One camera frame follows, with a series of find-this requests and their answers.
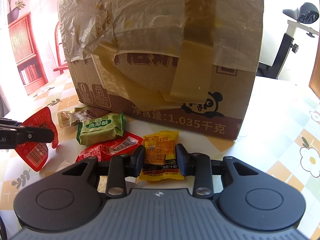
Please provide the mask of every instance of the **floral tablecloth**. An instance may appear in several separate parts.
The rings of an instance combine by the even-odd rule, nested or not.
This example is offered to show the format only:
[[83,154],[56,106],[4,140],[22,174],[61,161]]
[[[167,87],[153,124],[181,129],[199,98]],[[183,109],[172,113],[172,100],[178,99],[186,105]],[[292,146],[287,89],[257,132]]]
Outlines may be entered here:
[[[31,170],[15,150],[0,152],[0,215],[8,236],[21,227],[13,211],[13,200],[24,187],[74,163],[85,148],[76,141],[76,127],[61,129],[57,111],[83,106],[78,101],[69,71],[58,76],[30,96],[26,105],[12,110],[6,117],[24,121],[44,106],[49,106],[59,133],[59,145],[49,148],[49,158],[40,172]],[[131,117],[125,129],[143,136],[161,130],[176,130]],[[188,152],[201,152],[212,159],[232,155],[298,189],[307,202],[298,229],[308,238],[320,236],[320,105],[308,87],[287,81],[256,77],[248,110],[236,141],[224,140],[179,130],[178,143]],[[214,190],[222,185],[213,176]],[[145,183],[145,187],[188,187],[193,179],[163,180]]]

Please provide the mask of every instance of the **green snack package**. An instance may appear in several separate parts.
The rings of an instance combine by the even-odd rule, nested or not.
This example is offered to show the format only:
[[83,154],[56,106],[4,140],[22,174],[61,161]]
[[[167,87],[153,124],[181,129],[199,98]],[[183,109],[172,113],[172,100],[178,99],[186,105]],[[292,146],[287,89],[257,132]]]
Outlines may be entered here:
[[92,145],[122,136],[123,130],[123,113],[105,115],[79,123],[77,141],[81,145]]

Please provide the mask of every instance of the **barcode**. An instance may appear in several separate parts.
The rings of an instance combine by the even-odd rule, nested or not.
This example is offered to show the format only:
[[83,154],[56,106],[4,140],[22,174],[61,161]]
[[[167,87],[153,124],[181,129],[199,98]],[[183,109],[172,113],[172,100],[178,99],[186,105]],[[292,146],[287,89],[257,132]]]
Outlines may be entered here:
[[121,144],[119,144],[117,147],[113,149],[113,152],[117,153],[117,152],[123,151],[124,149],[127,149],[137,143],[138,143],[138,140],[136,140],[135,138],[132,138],[131,136],[128,136],[127,139],[125,139]]
[[45,143],[38,143],[26,158],[37,168],[48,154],[48,148]]

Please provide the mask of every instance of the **black cable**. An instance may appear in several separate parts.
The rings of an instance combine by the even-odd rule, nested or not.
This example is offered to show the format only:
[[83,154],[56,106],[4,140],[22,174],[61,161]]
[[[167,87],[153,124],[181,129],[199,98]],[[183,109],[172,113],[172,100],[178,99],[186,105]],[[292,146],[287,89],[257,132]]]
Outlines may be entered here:
[[3,223],[1,216],[0,216],[0,237],[1,237],[1,240],[8,240],[7,231],[5,230],[5,225]]

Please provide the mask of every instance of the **red snack package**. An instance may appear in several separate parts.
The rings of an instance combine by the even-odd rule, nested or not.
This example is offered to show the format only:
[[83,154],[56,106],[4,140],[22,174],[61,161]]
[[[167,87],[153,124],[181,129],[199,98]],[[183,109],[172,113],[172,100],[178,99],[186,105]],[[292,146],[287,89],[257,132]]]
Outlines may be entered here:
[[122,137],[114,140],[97,143],[84,149],[77,157],[76,162],[89,156],[95,156],[99,162],[110,161],[114,155],[125,154],[137,148],[143,139],[137,135],[124,131]]
[[[58,131],[52,121],[49,107],[42,108],[25,120],[22,125],[51,129],[54,132],[54,140],[51,143],[51,147],[55,149],[58,146]],[[48,159],[46,143],[26,142],[18,145],[15,150],[34,171],[41,170]]]

